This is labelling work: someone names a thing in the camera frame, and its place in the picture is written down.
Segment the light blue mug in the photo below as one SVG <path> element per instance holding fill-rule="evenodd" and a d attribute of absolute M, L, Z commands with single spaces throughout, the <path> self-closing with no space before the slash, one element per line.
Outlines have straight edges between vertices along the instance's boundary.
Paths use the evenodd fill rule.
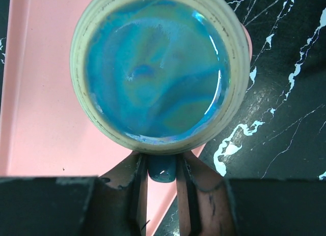
<path fill-rule="evenodd" d="M 249 83 L 250 44 L 225 0 L 92 0 L 75 28 L 77 99 L 108 138 L 149 154 L 157 182 L 175 155 L 219 134 Z"/>

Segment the pink tray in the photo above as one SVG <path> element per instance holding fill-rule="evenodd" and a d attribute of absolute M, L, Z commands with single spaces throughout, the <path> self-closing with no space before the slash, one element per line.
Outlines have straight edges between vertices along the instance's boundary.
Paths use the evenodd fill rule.
<path fill-rule="evenodd" d="M 1 178 L 99 177 L 136 152 L 117 144 L 91 122 L 73 88 L 73 34 L 91 1 L 10 0 L 1 102 Z M 176 195 L 176 181 L 160 185 L 147 178 L 145 235 L 155 233 Z"/>

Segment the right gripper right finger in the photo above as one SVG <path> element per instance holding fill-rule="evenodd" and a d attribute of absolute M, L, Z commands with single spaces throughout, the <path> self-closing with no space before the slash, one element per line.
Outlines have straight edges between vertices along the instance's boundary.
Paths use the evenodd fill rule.
<path fill-rule="evenodd" d="M 181 235 L 325 235 L 325 181 L 227 179 L 176 157 Z"/>

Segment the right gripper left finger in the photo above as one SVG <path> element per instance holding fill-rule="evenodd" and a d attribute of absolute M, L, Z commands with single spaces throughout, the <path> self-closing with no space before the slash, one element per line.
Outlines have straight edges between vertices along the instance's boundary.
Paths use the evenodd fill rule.
<path fill-rule="evenodd" d="M 102 176 L 2 177 L 1 235 L 145 235 L 147 158 Z"/>

